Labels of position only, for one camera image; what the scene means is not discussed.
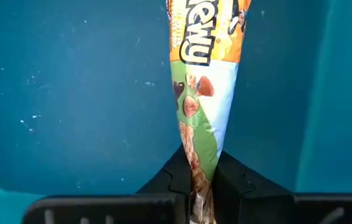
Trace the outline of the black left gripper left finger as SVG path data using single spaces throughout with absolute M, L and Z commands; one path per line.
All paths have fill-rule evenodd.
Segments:
M 182 145 L 137 193 L 174 195 L 176 224 L 190 224 L 191 170 Z

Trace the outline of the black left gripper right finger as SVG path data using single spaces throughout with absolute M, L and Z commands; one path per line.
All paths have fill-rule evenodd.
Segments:
M 217 224 L 293 224 L 291 191 L 223 151 L 212 181 Z

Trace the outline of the orange green chewy granola bar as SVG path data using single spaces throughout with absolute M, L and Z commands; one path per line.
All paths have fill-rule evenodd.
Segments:
M 166 0 L 176 114 L 191 168 L 191 224 L 217 224 L 221 155 L 252 0 Z

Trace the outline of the blue plastic bin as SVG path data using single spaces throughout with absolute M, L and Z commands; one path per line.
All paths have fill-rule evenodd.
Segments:
M 182 145 L 166 0 L 0 0 L 0 224 L 176 221 L 138 194 Z M 352 224 L 352 0 L 252 0 L 223 151 Z

